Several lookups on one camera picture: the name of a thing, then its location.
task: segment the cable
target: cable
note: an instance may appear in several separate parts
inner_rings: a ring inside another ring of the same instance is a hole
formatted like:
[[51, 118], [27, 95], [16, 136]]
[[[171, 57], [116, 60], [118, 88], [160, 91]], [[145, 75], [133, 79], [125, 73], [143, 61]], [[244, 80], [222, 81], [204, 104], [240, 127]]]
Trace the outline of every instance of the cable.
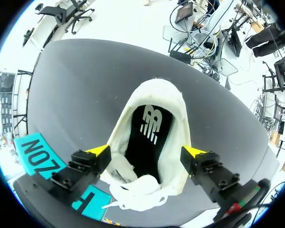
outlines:
[[244, 71], [249, 71], [249, 70], [250, 70], [250, 60], [251, 60], [252, 55], [253, 55], [253, 52], [251, 53], [250, 58], [249, 58], [249, 68], [248, 68], [248, 70], [245, 70], [245, 69], [241, 66], [241, 64], [239, 64], [239, 67], [240, 67], [242, 70], [244, 70]]
[[230, 32], [230, 30], [232, 29], [232, 26], [233, 26], [234, 24], [236, 24], [236, 23], [237, 23], [237, 16], [238, 16], [238, 12], [239, 12], [239, 10], [237, 11], [236, 16], [234, 17], [234, 21], [233, 21], [232, 25], [231, 25], [231, 26], [229, 27], [229, 29], [227, 30], [227, 35], [225, 36], [225, 38], [224, 38], [224, 40], [223, 40], [223, 43], [222, 43], [222, 47], [221, 47], [221, 50], [220, 50], [220, 67], [221, 67], [221, 69], [222, 69], [222, 54], [223, 54], [223, 47], [224, 47], [224, 44], [225, 44], [226, 38], [228, 37], [228, 33], [229, 33], [229, 32]]
[[[271, 189], [271, 191], [264, 197], [262, 203], [265, 201], [265, 199], [271, 194], [271, 192], [272, 192], [274, 189], [276, 189], [278, 186], [280, 186], [281, 184], [284, 184], [284, 183], [285, 183], [285, 181], [283, 181], [283, 182], [277, 184], [273, 189]], [[260, 210], [260, 208], [257, 210], [257, 213], [256, 213], [256, 215], [254, 216], [254, 218], [253, 218], [253, 220], [252, 220], [251, 226], [254, 224], [254, 222], [255, 222], [255, 220], [256, 220], [256, 218], [257, 218], [257, 214], [258, 214], [259, 210]]]
[[221, 227], [222, 227], [222, 223], [224, 223], [224, 222], [226, 223], [228, 220], [236, 218], [236, 216], [239, 216], [239, 215], [241, 215], [243, 213], [249, 212], [250, 210], [255, 209], [255, 208], [261, 208], [261, 207], [269, 208], [270, 206], [271, 206], [271, 203], [258, 204], [258, 205], [254, 205], [254, 206], [250, 206], [250, 207], [245, 207], [245, 208], [243, 208], [243, 209], [241, 209], [241, 210], [239, 210], [237, 212], [234, 212], [234, 213], [228, 215], [227, 217], [224, 217], [221, 220], [219, 220], [217, 222], [214, 222], [214, 223], [212, 223], [212, 224], [210, 224], [208, 226], [205, 226], [203, 228], [213, 228], [216, 225], [217, 226], [221, 225]]
[[210, 6], [212, 7], [212, 9], [213, 9], [213, 12], [215, 12], [215, 8], [214, 8], [214, 6], [212, 5], [212, 3], [211, 2], [209, 2], [209, 0], [207, 0], [207, 2], [208, 2], [208, 4], [210, 4]]
[[251, 109], [252, 105], [253, 105], [256, 101], [258, 101], [258, 99], [254, 100], [254, 101], [252, 102], [251, 106], [249, 107], [249, 110]]
[[245, 37], [245, 39], [243, 40], [243, 44], [242, 44], [242, 46], [244, 45], [244, 43], [245, 43], [245, 40], [247, 39], [247, 37], [248, 37], [248, 34], [249, 34], [249, 32], [251, 31], [251, 29], [252, 29], [252, 23], [250, 24], [250, 29], [248, 30], [248, 32], [247, 32], [247, 34], [246, 34], [246, 37]]
[[233, 83], [231, 80], [230, 80], [230, 78], [228, 77], [228, 80], [229, 80], [229, 82], [231, 82], [232, 84], [234, 84], [235, 86], [240, 86], [240, 85], [242, 85], [242, 84], [245, 84], [245, 83], [248, 83], [248, 82], [254, 82], [256, 85], [257, 85], [257, 83], [255, 82], [255, 81], [253, 81], [253, 80], [250, 80], [250, 81], [246, 81], [246, 82], [243, 82], [243, 83], [241, 83], [241, 84], [235, 84], [235, 83]]
[[213, 52], [214, 46], [215, 46], [215, 40], [217, 41], [217, 36], [218, 36], [219, 32], [215, 35], [215, 37], [213, 38], [213, 44], [212, 44], [212, 48], [210, 49], [210, 51], [208, 52], [208, 54], [205, 56], [205, 58], [207, 58], [211, 52], [211, 55], [213, 55], [215, 53], [215, 51]]
[[170, 14], [170, 18], [169, 18], [169, 21], [170, 21], [170, 25], [172, 26], [172, 28], [174, 28], [175, 30], [177, 30], [177, 31], [179, 31], [179, 32], [186, 32], [186, 33], [188, 33], [188, 31], [180, 31], [179, 29], [177, 29], [177, 28], [175, 28], [174, 26], [173, 26], [173, 24], [172, 24], [172, 21], [171, 21], [171, 17], [172, 17], [172, 14], [173, 14], [173, 12], [178, 8], [178, 7], [180, 7], [180, 6], [182, 6], [183, 7], [183, 5], [177, 5], [173, 10], [172, 10], [172, 12], [171, 12], [171, 14]]
[[175, 30], [177, 30], [177, 31], [179, 31], [179, 32], [186, 32], [186, 31], [180, 31], [180, 30], [178, 30], [177, 28], [175, 28], [175, 27], [172, 25], [172, 22], [171, 22], [172, 14], [173, 14], [173, 12], [174, 12], [179, 6], [182, 6], [182, 5], [177, 5], [177, 6], [172, 10], [172, 12], [171, 12], [171, 14], [170, 14], [170, 25], [171, 25]]
[[[223, 16], [226, 14], [226, 12], [229, 10], [229, 8], [231, 7], [232, 3], [234, 2], [234, 0], [230, 3], [230, 5], [228, 6], [228, 8], [226, 9], [226, 11], [223, 13], [223, 15], [220, 17], [220, 19], [217, 21], [217, 23], [215, 24], [215, 26], [212, 28], [212, 30], [209, 32], [209, 34], [212, 33], [212, 31], [214, 30], [214, 28], [217, 26], [217, 24], [219, 23], [219, 21], [223, 18]], [[199, 46], [195, 49], [190, 48], [188, 51], [185, 52], [185, 54], [189, 53], [189, 52], [194, 52], [196, 51], [198, 48], [200, 48], [200, 46], [204, 43], [204, 41], [207, 39], [208, 37], [205, 37], [205, 39], [199, 44]]]
[[[263, 14], [263, 4], [262, 4], [262, 3], [261, 3], [261, 10], [262, 10], [262, 18], [265, 20], [264, 14]], [[270, 33], [270, 36], [271, 36], [273, 42], [275, 43], [275, 46], [276, 46], [276, 48], [277, 48], [277, 51], [279, 52], [281, 58], [283, 59], [283, 56], [282, 56], [281, 51], [280, 51], [280, 48], [278, 47], [278, 45], [277, 45], [277, 43], [276, 43], [276, 39], [274, 38], [274, 36], [273, 36], [271, 30], [268, 29], [268, 31], [269, 31], [269, 33]]]
[[199, 34], [206, 34], [207, 37], [213, 39], [212, 48], [211, 48], [211, 50], [207, 53], [207, 55], [206, 55], [205, 57], [208, 57], [208, 56], [210, 57], [210, 56], [214, 55], [215, 52], [216, 52], [216, 48], [217, 48], [217, 46], [219, 45], [219, 42], [218, 42], [218, 39], [217, 39], [217, 36], [218, 36], [219, 32], [218, 32], [215, 36], [213, 36], [212, 34], [210, 34], [209, 32], [207, 32], [207, 31], [205, 31], [205, 30], [196, 30], [196, 31], [194, 31], [194, 32], [192, 32], [192, 33], [190, 34], [190, 38], [191, 38], [192, 40], [194, 40], [195, 43], [197, 43], [197, 41], [196, 41], [196, 39], [194, 38], [194, 36], [199, 35]]

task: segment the teal sign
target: teal sign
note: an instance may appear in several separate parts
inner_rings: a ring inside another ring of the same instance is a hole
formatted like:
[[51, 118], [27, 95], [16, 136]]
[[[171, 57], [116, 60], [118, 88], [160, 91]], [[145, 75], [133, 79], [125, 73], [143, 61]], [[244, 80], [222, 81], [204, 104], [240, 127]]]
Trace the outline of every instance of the teal sign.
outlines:
[[[25, 171], [30, 175], [39, 173], [48, 180], [51, 173], [59, 172], [67, 165], [54, 153], [40, 133], [31, 134], [14, 140], [20, 161]], [[99, 220], [103, 218], [112, 197], [93, 185], [90, 185], [79, 201], [72, 204], [72, 208], [89, 218]]]

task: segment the shoe tongue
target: shoe tongue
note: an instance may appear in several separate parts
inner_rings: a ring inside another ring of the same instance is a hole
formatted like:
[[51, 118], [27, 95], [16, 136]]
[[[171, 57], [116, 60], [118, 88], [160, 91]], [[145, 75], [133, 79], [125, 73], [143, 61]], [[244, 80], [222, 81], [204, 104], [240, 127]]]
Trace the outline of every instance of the shoe tongue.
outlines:
[[137, 175], [133, 171], [133, 166], [128, 162], [128, 160], [121, 154], [112, 154], [112, 160], [110, 165], [113, 168], [113, 173], [119, 181], [123, 183], [129, 183], [137, 180]]
[[153, 176], [144, 175], [131, 183], [122, 184], [121, 187], [129, 190], [129, 193], [134, 196], [141, 196], [155, 192], [160, 185]]

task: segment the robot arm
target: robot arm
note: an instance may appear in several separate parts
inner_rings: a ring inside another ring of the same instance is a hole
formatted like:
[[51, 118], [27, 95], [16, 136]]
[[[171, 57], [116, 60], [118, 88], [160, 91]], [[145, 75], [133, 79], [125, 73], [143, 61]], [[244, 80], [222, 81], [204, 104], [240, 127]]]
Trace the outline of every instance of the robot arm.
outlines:
[[238, 227], [247, 223], [251, 215], [239, 213], [233, 219], [219, 222], [222, 218], [241, 211], [248, 207], [258, 205], [270, 189], [267, 179], [256, 183], [248, 181], [245, 185], [239, 184], [240, 175], [232, 173], [219, 161], [219, 155], [210, 151], [205, 152], [189, 146], [182, 147], [180, 161], [188, 172], [195, 185], [200, 185], [212, 202], [221, 207], [215, 223], [209, 227]]

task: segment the desk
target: desk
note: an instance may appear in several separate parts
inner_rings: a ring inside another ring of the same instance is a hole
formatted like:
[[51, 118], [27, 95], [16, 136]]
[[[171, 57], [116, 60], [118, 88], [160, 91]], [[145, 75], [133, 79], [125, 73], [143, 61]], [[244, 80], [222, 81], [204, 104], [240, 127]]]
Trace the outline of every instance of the desk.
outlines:
[[[77, 61], [69, 58], [74, 53], [78, 53]], [[213, 79], [180, 61], [117, 42], [69, 39], [48, 44], [31, 83], [28, 132], [40, 132], [67, 162], [78, 148], [86, 150], [106, 144], [133, 90], [154, 77], [170, 79], [182, 92], [189, 113], [192, 145], [220, 154], [228, 169], [241, 173], [241, 184], [256, 173], [256, 181], [270, 173], [268, 167], [266, 171], [259, 169], [267, 154], [266, 132], [241, 101]], [[108, 185], [102, 181], [96, 187], [109, 193]], [[180, 226], [202, 211], [216, 207], [200, 186], [188, 180], [183, 193], [169, 197], [161, 207], [143, 212], [111, 207], [106, 218], [124, 226]]]
[[[69, 0], [59, 0], [57, 2], [50, 2], [47, 6], [58, 6], [61, 5], [62, 8], [67, 8], [72, 4]], [[56, 33], [61, 34], [60, 30], [63, 30], [68, 23], [61, 26]], [[32, 72], [36, 63], [36, 60], [39, 54], [43, 51], [43, 47], [49, 36], [53, 33], [53, 30], [57, 26], [57, 22], [54, 17], [43, 15], [40, 16], [40, 20], [35, 26], [33, 33], [31, 34], [30, 38], [28, 39], [26, 45], [23, 47], [21, 53], [19, 54], [19, 62], [18, 62], [18, 69], [26, 70]]]

